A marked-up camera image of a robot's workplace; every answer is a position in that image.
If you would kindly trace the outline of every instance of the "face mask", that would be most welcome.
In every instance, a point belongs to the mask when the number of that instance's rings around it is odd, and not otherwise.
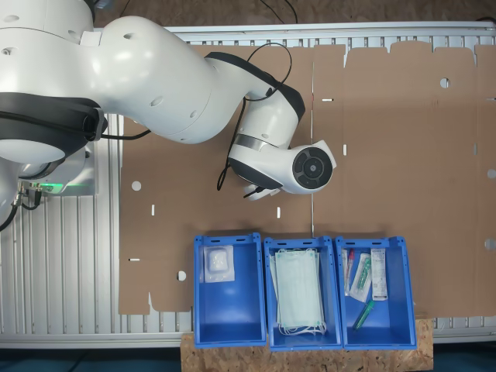
[[[324,333],[319,254],[314,250],[280,250],[275,254],[275,271],[281,333]]]

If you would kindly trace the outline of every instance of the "brown cardboard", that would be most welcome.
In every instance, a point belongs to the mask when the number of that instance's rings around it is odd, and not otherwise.
[[[403,235],[417,316],[491,316],[496,251],[484,241],[496,239],[496,180],[487,176],[496,169],[496,101],[487,100],[496,98],[496,47],[476,48],[477,67],[469,49],[431,48],[402,42],[390,53],[353,49],[346,67],[345,46],[291,48],[288,84],[307,108],[291,145],[309,143],[313,133],[313,142],[326,140],[336,158],[331,182],[314,196],[316,236]],[[254,48],[198,48],[212,50],[246,58]],[[253,62],[282,78],[287,58],[282,48],[266,47]],[[446,89],[442,78],[450,80]],[[148,314],[149,292],[157,311],[190,308],[194,235],[309,235],[308,196],[280,193],[249,202],[232,172],[216,191],[238,114],[203,144],[155,135],[125,144],[120,313]],[[141,130],[126,121],[127,134]],[[133,181],[142,191],[131,189]],[[179,270],[187,273],[185,282],[177,281]]]
[[[346,67],[344,46],[315,48],[313,139],[338,164],[315,234],[403,235],[417,316],[494,315],[496,49],[477,48],[476,68],[469,49],[431,48],[353,49]]]
[[[247,58],[254,47],[199,46],[203,55],[221,50]],[[293,68],[287,80],[305,101],[307,112],[292,146],[311,142],[312,50],[291,48]],[[282,79],[289,66],[280,47],[261,49],[252,63]],[[260,232],[267,235],[310,236],[310,195],[279,193],[263,201],[243,199],[247,183],[229,171],[221,191],[217,180],[226,162],[239,109],[228,126],[213,139],[198,145],[173,143],[155,135],[130,141],[123,147],[120,291],[121,314],[149,314],[148,294],[157,311],[189,311],[193,305],[193,239],[196,235],[232,235]],[[126,120],[127,135],[143,127]],[[131,184],[139,181],[141,191]],[[155,216],[151,215],[155,205]],[[277,218],[281,207],[281,218]],[[129,261],[130,258],[140,261]],[[177,272],[187,274],[177,280]]]

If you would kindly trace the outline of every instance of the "sterile package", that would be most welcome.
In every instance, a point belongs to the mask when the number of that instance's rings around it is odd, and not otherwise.
[[[319,254],[314,250],[281,250],[275,254],[275,269],[280,332],[286,336],[324,333]]]
[[[388,284],[386,283],[386,249],[372,248],[372,299],[385,301],[388,299]]]
[[[345,280],[345,288],[346,288],[346,271],[348,267],[348,250],[346,248],[341,248],[341,261],[343,262],[343,273],[344,273],[344,280]]]
[[[370,283],[372,282],[370,254],[360,254],[358,269],[356,269],[353,285],[351,286],[350,296],[358,301],[365,302],[369,295]]]
[[[346,251],[346,269],[344,269],[344,295],[350,295],[351,286],[351,270],[353,269],[353,263],[355,262],[355,250],[350,250],[350,255],[348,255],[348,250]]]
[[[206,246],[205,283],[234,281],[233,246]]]

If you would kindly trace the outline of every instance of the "blue bin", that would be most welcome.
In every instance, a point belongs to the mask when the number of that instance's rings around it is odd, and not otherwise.
[[[339,299],[343,345],[346,350],[410,350],[417,348],[415,316],[413,312],[410,268],[405,239],[335,239],[336,266],[339,277]],[[353,330],[365,304],[344,295],[344,273],[341,249],[355,250],[351,281],[355,278],[360,254],[370,253],[370,248],[386,249],[387,301],[376,301],[362,328]],[[372,299],[372,287],[367,301]]]
[[[204,249],[233,246],[235,280],[204,282]],[[260,234],[195,237],[195,346],[265,346]]]
[[[327,331],[325,334],[310,333],[285,336],[279,332],[277,324],[277,299],[270,275],[270,255],[278,250],[315,248],[320,252],[319,279],[322,293]],[[267,323],[271,351],[291,350],[337,350],[342,349],[341,325],[339,317],[339,299],[336,283],[336,268],[332,251],[332,240],[328,236],[315,239],[272,240],[265,239],[265,285],[267,288]]]

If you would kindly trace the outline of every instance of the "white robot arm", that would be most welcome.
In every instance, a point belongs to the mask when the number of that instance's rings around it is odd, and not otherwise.
[[[202,58],[139,17],[93,32],[91,0],[0,0],[0,9],[0,223],[21,172],[36,181],[99,140],[104,113],[194,144],[218,134],[247,98],[229,163],[253,185],[250,198],[329,182],[336,163],[323,141],[289,149],[301,96],[249,62]]]

